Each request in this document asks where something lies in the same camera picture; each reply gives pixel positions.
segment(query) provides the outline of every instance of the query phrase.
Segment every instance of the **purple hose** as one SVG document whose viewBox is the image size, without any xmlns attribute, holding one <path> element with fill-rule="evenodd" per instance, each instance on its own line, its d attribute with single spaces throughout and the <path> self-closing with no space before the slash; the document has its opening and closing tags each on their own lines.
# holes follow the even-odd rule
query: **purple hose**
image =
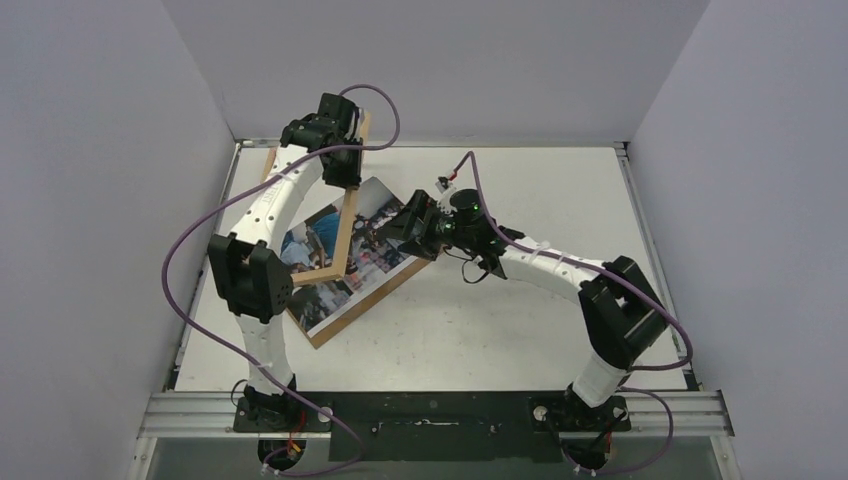
<svg viewBox="0 0 848 480">
<path fill-rule="evenodd" d="M 665 455 L 665 453 L 671 447 L 671 439 L 674 437 L 674 417 L 671 414 L 671 407 L 668 406 L 668 403 L 665 400 L 663 400 L 662 397 L 660 397 L 659 395 L 657 395 L 656 393 L 654 393 L 650 390 L 642 390 L 641 388 L 618 387 L 618 390 L 621 391 L 621 392 L 641 393 L 642 395 L 647 395 L 649 397 L 654 398 L 654 400 L 660 402 L 662 404 L 663 408 L 665 409 L 665 413 L 668 415 L 668 435 L 665 437 L 665 443 L 663 444 L 662 448 L 657 450 L 657 453 L 651 455 L 649 458 L 637 463 L 636 465 L 630 465 L 628 467 L 620 467 L 620 468 L 614 468 L 614 469 L 611 469 L 611 470 L 595 471 L 596 476 L 626 475 L 628 473 L 633 473 L 637 470 L 642 470 L 643 468 L 653 464 L 654 462 L 659 460 L 660 457 Z M 575 462 L 570 456 L 568 456 L 567 453 L 565 454 L 565 458 L 567 458 L 568 461 L 570 461 L 573 465 L 577 465 L 577 462 Z M 587 470 L 586 468 L 583 468 L 583 467 L 580 467 L 580 471 L 583 472 L 583 473 L 588 473 L 588 474 L 592 473 L 592 470 Z"/>
<path fill-rule="evenodd" d="M 354 432 L 353 429 L 350 428 L 350 426 L 348 426 L 346 423 L 339 420 L 337 417 L 330 414 L 329 412 L 324 411 L 321 407 L 319 407 L 318 405 L 309 401 L 308 399 L 304 398 L 299 393 L 297 393 L 294 390 L 283 385 L 279 380 L 274 378 L 274 376 L 271 375 L 271 373 L 269 371 L 267 371 L 264 367 L 262 367 L 261 364 L 259 363 L 259 360 L 257 360 L 255 357 L 253 357 L 252 355 L 250 355 L 246 351 L 240 349 L 239 347 L 233 345 L 232 343 L 228 342 L 227 340 L 219 337 L 218 335 L 215 335 L 214 333 L 212 333 L 211 331 L 207 330 L 206 328 L 204 328 L 200 324 L 198 324 L 196 321 L 194 321 L 185 311 L 183 311 L 183 309 L 180 308 L 179 305 L 177 305 L 177 301 L 174 299 L 174 295 L 171 293 L 171 287 L 168 284 L 168 270 L 171 267 L 171 260 L 174 258 L 174 254 L 177 253 L 177 249 L 179 249 L 179 247 L 183 244 L 183 242 L 185 242 L 186 238 L 188 238 L 189 235 L 191 235 L 195 230 L 197 230 L 201 225 L 203 225 L 203 223 L 205 223 L 206 221 L 208 221 L 209 219 L 211 219 L 212 217 L 214 217 L 215 215 L 217 215 L 219 212 L 221 212 L 225 208 L 229 207 L 230 205 L 233 205 L 236 202 L 244 200 L 245 198 L 247 198 L 247 197 L 249 197 L 249 196 L 251 196 L 255 193 L 261 192 L 262 190 L 270 187 L 271 185 L 276 183 L 278 180 L 280 180 L 282 177 L 287 175 L 290 171 L 299 167 L 303 163 L 305 163 L 305 162 L 307 162 L 307 161 L 309 161 L 309 160 L 311 160 L 315 157 L 318 157 L 320 155 L 324 155 L 325 153 L 337 152 L 337 151 L 340 151 L 340 150 L 375 151 L 375 150 L 384 150 L 384 149 L 392 146 L 392 144 L 394 144 L 395 141 L 397 141 L 398 135 L 400 135 L 400 115 L 398 115 L 398 111 L 397 111 L 397 107 L 395 106 L 395 103 L 392 101 L 392 99 L 383 90 L 381 90 L 381 89 L 379 89 L 379 88 L 377 88 L 373 85 L 368 85 L 368 84 L 364 84 L 364 83 L 351 85 L 350 87 L 347 87 L 344 90 L 342 90 L 340 95 L 344 95 L 345 93 L 347 93 L 351 90 L 357 90 L 357 89 L 373 90 L 373 91 L 379 93 L 389 103 L 389 106 L 391 107 L 392 113 L 394 114 L 394 117 L 395 117 L 395 133 L 394 133 L 394 135 L 392 135 L 392 138 L 388 142 L 386 142 L 383 145 L 375 145 L 375 146 L 333 145 L 331 147 L 326 147 L 326 148 L 322 148 L 322 149 L 319 149 L 319 150 L 315 150 L 314 152 L 311 152 L 311 153 L 304 155 L 303 157 L 292 162 L 291 165 L 288 165 L 286 168 L 284 168 L 283 171 L 280 172 L 279 174 L 274 175 L 273 177 L 269 178 L 268 180 L 262 182 L 261 184 L 255 186 L 255 187 L 251 188 L 250 190 L 247 190 L 245 192 L 242 192 L 242 193 L 236 195 L 235 197 L 233 197 L 233 198 L 227 200 L 226 202 L 222 203 L 221 205 L 213 208 L 208 213 L 206 213 L 205 215 L 203 215 L 202 217 L 197 219 L 182 234 L 180 234 L 180 236 L 177 238 L 177 241 L 174 242 L 174 244 L 171 246 L 171 249 L 168 250 L 168 254 L 165 255 L 165 261 L 162 262 L 162 291 L 165 293 L 165 299 L 168 301 L 168 305 L 171 306 L 171 308 L 174 310 L 174 312 L 176 312 L 177 315 L 186 324 L 190 325 L 193 329 L 197 330 L 198 332 L 202 333 L 203 335 L 206 335 L 207 337 L 214 340 L 215 342 L 220 343 L 224 347 L 232 350 L 233 352 L 237 353 L 239 356 L 241 356 L 242 358 L 244 358 L 245 360 L 250 362 L 252 365 L 256 366 L 258 368 L 259 372 L 262 373 L 262 375 L 265 376 L 265 378 L 267 378 L 277 388 L 279 388 L 280 390 L 282 390 L 286 394 L 291 395 L 295 400 L 306 405 L 307 407 L 311 408 L 312 410 L 315 410 L 316 412 L 319 412 L 319 413 L 327 416 L 333 423 L 335 423 L 336 425 L 341 427 L 342 430 L 346 431 L 351 436 L 353 436 L 353 438 L 359 444 L 359 453 L 354 458 L 352 458 L 352 459 L 350 459 L 346 462 L 343 462 L 343 463 L 340 463 L 340 464 L 337 464 L 337 465 L 333 465 L 331 467 L 327 467 L 327 468 L 324 468 L 324 469 L 321 469 L 321 470 L 315 470 L 315 471 L 312 471 L 312 472 L 298 472 L 298 473 L 280 472 L 280 475 L 282 475 L 284 477 L 312 477 L 312 476 L 316 476 L 316 475 L 322 475 L 322 474 L 325 474 L 325 473 L 334 472 L 336 470 L 339 470 L 339 469 L 342 469 L 342 468 L 347 467 L 349 465 L 352 465 L 352 464 L 354 464 L 354 463 L 356 463 L 356 462 L 358 462 L 359 460 L 362 459 L 362 456 L 365 454 L 365 444 L 362 442 L 362 439 L 359 438 L 359 435 L 357 435 L 356 432 Z M 271 460 L 271 458 L 273 458 L 274 455 L 278 454 L 279 452 L 280 452 L 279 450 L 275 451 L 275 452 L 271 452 L 270 455 L 265 457 L 264 463 L 267 464 L 268 461 Z"/>
<path fill-rule="evenodd" d="M 492 218 L 492 215 L 489 212 L 489 207 L 486 206 L 486 200 L 483 198 L 483 188 L 480 185 L 480 174 L 477 171 L 477 158 L 474 156 L 473 151 L 469 150 L 468 153 L 466 153 L 465 156 L 462 157 L 462 160 L 459 162 L 459 164 L 456 166 L 456 168 L 454 168 L 454 172 L 459 170 L 459 168 L 462 167 L 463 164 L 465 164 L 466 160 L 471 160 L 471 170 L 474 173 L 474 183 L 477 186 L 477 193 L 480 196 L 480 206 L 483 208 L 483 213 L 486 215 L 486 220 L 489 221 L 489 225 L 492 227 L 492 229 L 494 229 L 495 233 L 498 234 L 498 237 L 500 237 L 501 240 L 506 242 L 507 245 L 511 245 L 511 246 L 521 250 L 522 252 L 534 253 L 534 250 L 532 248 L 528 248 L 528 247 L 525 247 L 524 245 L 520 245 L 520 244 L 512 241 L 506 235 L 504 235 L 504 233 L 501 231 L 501 229 L 498 228 L 498 224 L 495 223 L 495 219 Z M 553 253 L 550 253 L 550 252 L 546 252 L 544 250 L 539 252 L 539 255 L 541 255 L 543 257 L 553 258 L 554 260 L 560 259 L 559 255 L 556 255 L 556 254 L 553 254 Z M 631 371 L 646 370 L 646 371 L 653 371 L 653 372 L 661 372 L 661 371 L 664 371 L 664 370 L 673 370 L 675 368 L 682 367 L 683 365 L 686 365 L 687 363 L 692 361 L 692 350 L 693 349 L 692 349 L 692 341 L 689 339 L 689 335 L 686 333 L 685 330 L 683 330 L 683 327 L 680 325 L 680 322 L 678 322 L 677 319 L 674 318 L 674 316 L 672 316 L 670 313 L 668 313 L 668 311 L 665 308 L 663 308 L 662 305 L 655 302 L 653 299 L 651 299 L 651 297 L 645 295 L 644 292 L 642 292 L 641 290 L 636 288 L 632 283 L 628 282 L 627 280 L 619 277 L 618 275 L 616 275 L 612 272 L 607 271 L 606 269 L 604 269 L 602 267 L 599 267 L 597 265 L 592 265 L 591 263 L 586 263 L 586 262 L 581 262 L 579 260 L 574 260 L 573 258 L 568 258 L 568 257 L 562 257 L 562 261 L 565 262 L 565 263 L 568 263 L 570 265 L 573 265 L 575 267 L 578 267 L 578 268 L 585 268 L 587 270 L 592 270 L 594 272 L 597 272 L 598 274 L 603 275 L 603 276 L 609 278 L 610 280 L 613 280 L 614 282 L 618 283 L 619 285 L 626 288 L 627 290 L 630 290 L 630 292 L 633 293 L 634 295 L 636 295 L 639 298 L 639 300 L 642 300 L 649 307 L 653 308 L 660 315 L 662 315 L 662 317 L 665 319 L 665 321 L 668 322 L 668 324 L 671 325 L 675 330 L 677 330 L 677 333 L 680 334 L 680 338 L 683 340 L 683 344 L 686 346 L 686 356 L 684 358 L 682 358 L 681 360 L 679 360 L 677 362 L 669 363 L 668 365 L 635 366 L 635 367 L 630 369 Z"/>
</svg>

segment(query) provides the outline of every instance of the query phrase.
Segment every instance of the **purple cable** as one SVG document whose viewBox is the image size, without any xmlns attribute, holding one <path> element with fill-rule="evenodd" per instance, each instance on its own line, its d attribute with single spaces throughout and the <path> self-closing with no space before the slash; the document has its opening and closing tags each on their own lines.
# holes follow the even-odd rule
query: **purple cable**
<svg viewBox="0 0 848 480">
<path fill-rule="evenodd" d="M 466 160 L 471 160 L 471 170 L 474 173 L 474 183 L 477 186 L 477 193 L 480 196 L 480 206 L 483 208 L 483 213 L 486 215 L 486 220 L 489 221 L 489 225 L 492 227 L 492 229 L 495 230 L 495 233 L 498 234 L 498 237 L 500 237 L 501 240 L 506 242 L 507 245 L 511 245 L 511 246 L 521 250 L 522 252 L 534 253 L 534 250 L 532 248 L 528 248 L 528 247 L 525 247 L 524 245 L 520 245 L 520 244 L 512 241 L 506 235 L 504 235 L 504 233 L 501 231 L 501 229 L 498 228 L 497 223 L 495 223 L 495 219 L 492 218 L 492 215 L 489 212 L 489 207 L 486 206 L 486 200 L 483 198 L 483 188 L 480 185 L 480 174 L 477 171 L 477 158 L 474 156 L 474 151 L 469 150 L 468 153 L 466 153 L 465 156 L 462 157 L 462 160 L 459 162 L 459 164 L 456 166 L 456 168 L 454 168 L 454 173 L 456 173 L 456 171 L 459 170 L 460 167 L 462 167 L 463 164 L 465 164 Z M 550 253 L 550 252 L 546 252 L 544 250 L 539 252 L 538 254 L 543 256 L 543 257 L 553 258 L 554 260 L 560 259 L 559 255 L 553 254 L 553 253 Z M 619 285 L 626 288 L 627 290 L 630 290 L 630 292 L 633 293 L 634 295 L 636 295 L 639 298 L 639 300 L 645 302 L 646 304 L 648 304 L 649 307 L 653 308 L 660 315 L 662 315 L 662 317 L 665 319 L 665 321 L 669 325 L 671 325 L 675 330 L 677 330 L 677 333 L 680 334 L 680 338 L 683 340 L 683 344 L 686 346 L 686 356 L 684 358 L 682 358 L 681 360 L 679 360 L 677 362 L 669 363 L 668 365 L 635 366 L 635 367 L 632 367 L 630 369 L 631 371 L 645 370 L 645 371 L 661 372 L 661 371 L 664 371 L 664 370 L 673 370 L 675 368 L 682 367 L 683 365 L 686 365 L 687 363 L 692 361 L 692 350 L 693 349 L 692 349 L 692 341 L 689 339 L 689 335 L 686 333 L 685 330 L 683 330 L 683 327 L 680 325 L 680 322 L 678 322 L 677 319 L 674 318 L 674 316 L 672 316 L 670 313 L 668 313 L 668 311 L 665 308 L 663 308 L 662 305 L 655 302 L 651 297 L 645 295 L 644 292 L 642 292 L 641 290 L 636 288 L 632 283 L 628 282 L 627 280 L 619 277 L 618 275 L 616 275 L 612 272 L 607 271 L 606 269 L 604 269 L 602 267 L 599 267 L 597 265 L 592 265 L 591 263 L 586 263 L 586 262 L 581 262 L 579 260 L 574 260 L 573 258 L 568 258 L 568 257 L 565 257 L 565 256 L 562 257 L 562 261 L 565 262 L 565 263 L 568 263 L 570 265 L 573 265 L 575 267 L 578 267 L 578 268 L 585 268 L 585 269 L 588 269 L 588 270 L 592 270 L 593 272 L 597 272 L 598 274 L 603 275 L 604 277 L 607 277 L 607 278 L 613 280 L 614 282 L 618 283 Z"/>
<path fill-rule="evenodd" d="M 629 467 L 614 468 L 612 470 L 601 470 L 601 471 L 596 470 L 595 471 L 596 476 L 622 475 L 622 474 L 633 473 L 637 470 L 641 470 L 641 469 L 653 464 L 654 462 L 659 460 L 660 457 L 665 455 L 665 453 L 671 447 L 671 439 L 674 437 L 674 417 L 671 414 L 671 407 L 668 406 L 668 403 L 665 400 L 663 400 L 662 397 L 660 397 L 659 395 L 657 395 L 656 393 L 654 393 L 650 390 L 642 390 L 641 388 L 619 387 L 618 390 L 622 391 L 622 392 L 641 393 L 642 395 L 647 395 L 649 397 L 653 397 L 654 400 L 660 402 L 662 404 L 663 408 L 665 409 L 665 413 L 668 415 L 668 436 L 665 437 L 665 444 L 662 446 L 662 448 L 657 450 L 657 453 L 653 454 L 648 459 L 646 459 L 646 460 L 644 460 L 640 463 L 637 463 L 636 465 L 631 465 Z M 575 465 L 575 466 L 577 465 L 577 462 L 575 462 L 567 453 L 565 453 L 565 458 L 567 458 L 568 461 L 572 463 L 572 465 Z M 579 468 L 580 468 L 580 471 L 583 472 L 583 473 L 589 473 L 589 474 L 592 473 L 592 470 L 588 470 L 584 467 L 579 467 Z"/>
<path fill-rule="evenodd" d="M 274 376 L 271 375 L 271 373 L 269 371 L 267 371 L 265 369 L 265 367 L 261 366 L 261 363 L 255 357 L 253 357 L 252 355 L 250 355 L 246 351 L 240 349 L 239 347 L 233 345 L 232 343 L 228 342 L 227 340 L 219 337 L 218 335 L 215 335 L 214 333 L 212 333 L 211 331 L 207 330 L 206 328 L 201 326 L 199 323 L 194 321 L 185 311 L 183 311 L 183 309 L 180 308 L 179 305 L 177 305 L 177 301 L 174 299 L 174 295 L 171 293 L 171 287 L 168 284 L 168 270 L 171 267 L 171 260 L 174 258 L 174 254 L 177 253 L 177 249 L 179 249 L 179 247 L 183 244 L 183 242 L 185 242 L 185 240 L 188 238 L 188 236 L 191 235 L 195 230 L 197 230 L 201 225 L 203 225 L 203 223 L 205 223 L 206 221 L 208 221 L 209 219 L 211 219 L 212 217 L 214 217 L 215 215 L 217 215 L 219 212 L 221 212 L 225 208 L 229 207 L 230 205 L 233 205 L 234 203 L 237 203 L 241 200 L 244 200 L 245 198 L 247 198 L 247 197 L 249 197 L 249 196 L 251 196 L 251 195 L 253 195 L 257 192 L 261 192 L 262 190 L 270 187 L 271 185 L 276 183 L 278 180 L 280 180 L 282 177 L 287 175 L 290 171 L 294 170 L 295 168 L 299 167 L 300 165 L 309 161 L 310 159 L 313 159 L 313 158 L 318 157 L 320 155 L 324 155 L 326 153 L 337 152 L 337 151 L 340 151 L 340 150 L 375 151 L 375 150 L 385 150 L 386 148 L 389 148 L 390 146 L 392 146 L 395 143 L 395 141 L 397 141 L 397 138 L 400 135 L 400 115 L 398 115 L 398 111 L 397 111 L 397 107 L 395 106 L 395 103 L 392 101 L 392 99 L 383 90 L 381 90 L 381 89 L 379 89 L 379 88 L 377 88 L 373 85 L 368 85 L 368 84 L 364 84 L 364 83 L 351 85 L 350 87 L 347 87 L 344 90 L 342 90 L 339 95 L 344 95 L 345 93 L 347 93 L 351 90 L 357 90 L 357 89 L 373 90 L 373 91 L 379 93 L 389 103 L 389 106 L 391 107 L 392 113 L 394 114 L 394 117 L 395 117 L 395 133 L 394 133 L 394 135 L 392 135 L 392 138 L 388 142 L 386 142 L 383 145 L 375 145 L 375 146 L 333 145 L 333 146 L 330 146 L 330 147 L 315 150 L 314 152 L 311 152 L 311 153 L 307 153 L 303 157 L 292 162 L 291 165 L 284 168 L 283 171 L 280 172 L 279 174 L 274 175 L 273 177 L 269 178 L 268 180 L 262 182 L 261 184 L 255 186 L 255 187 L 251 188 L 250 190 L 247 190 L 245 192 L 242 192 L 242 193 L 236 195 L 235 197 L 227 200 L 226 202 L 222 203 L 221 205 L 213 208 L 208 213 L 204 214 L 202 217 L 198 218 L 182 234 L 180 234 L 180 236 L 177 238 L 177 241 L 174 242 L 174 244 L 171 246 L 171 249 L 168 250 L 168 254 L 165 255 L 165 260 L 162 262 L 162 291 L 165 293 L 165 299 L 168 301 L 168 305 L 171 306 L 171 308 L 174 310 L 174 312 L 176 312 L 176 314 L 186 324 L 190 325 L 193 329 L 197 330 L 198 332 L 202 333 L 203 335 L 206 335 L 207 337 L 209 337 L 210 339 L 214 340 L 215 342 L 223 345 L 224 347 L 232 350 L 233 352 L 237 353 L 239 356 L 241 356 L 242 358 L 244 358 L 245 360 L 250 362 L 252 365 L 257 367 L 259 372 L 262 373 L 262 375 L 265 378 L 267 378 L 271 383 L 273 383 L 277 388 L 279 388 L 280 390 L 282 390 L 286 394 L 291 395 L 295 400 L 306 405 L 307 407 L 311 408 L 312 410 L 315 410 L 316 412 L 319 412 L 319 413 L 325 415 L 333 423 L 335 423 L 336 425 L 341 427 L 344 431 L 349 433 L 354 438 L 354 440 L 356 440 L 356 442 L 359 444 L 359 453 L 354 458 L 352 458 L 352 459 L 350 459 L 346 462 L 343 462 L 343 463 L 340 463 L 340 464 L 337 464 L 337 465 L 333 465 L 331 467 L 327 467 L 327 468 L 324 468 L 324 469 L 321 469 L 321 470 L 315 470 L 315 471 L 312 471 L 312 472 L 297 472 L 297 473 L 280 472 L 280 475 L 284 476 L 284 477 L 312 477 L 312 476 L 316 476 L 316 475 L 323 475 L 325 473 L 334 472 L 336 470 L 342 469 L 342 468 L 347 467 L 349 465 L 353 465 L 354 463 L 361 460 L 362 456 L 365 454 L 365 443 L 363 443 L 362 439 L 359 438 L 359 435 L 357 435 L 356 432 L 354 432 L 353 429 L 350 428 L 350 426 L 348 426 L 346 423 L 339 420 L 333 414 L 331 414 L 327 411 L 324 411 L 321 407 L 319 407 L 315 403 L 304 398 L 302 395 L 300 395 L 299 393 L 295 392 L 294 390 L 288 388 L 286 385 L 283 385 L 282 382 L 280 382 L 279 380 L 274 378 Z M 271 454 L 269 454 L 267 457 L 265 457 L 264 463 L 267 464 L 268 461 L 271 458 L 273 458 L 274 455 L 276 455 L 278 453 L 280 453 L 280 450 L 276 450 L 274 452 L 271 452 Z"/>
</svg>

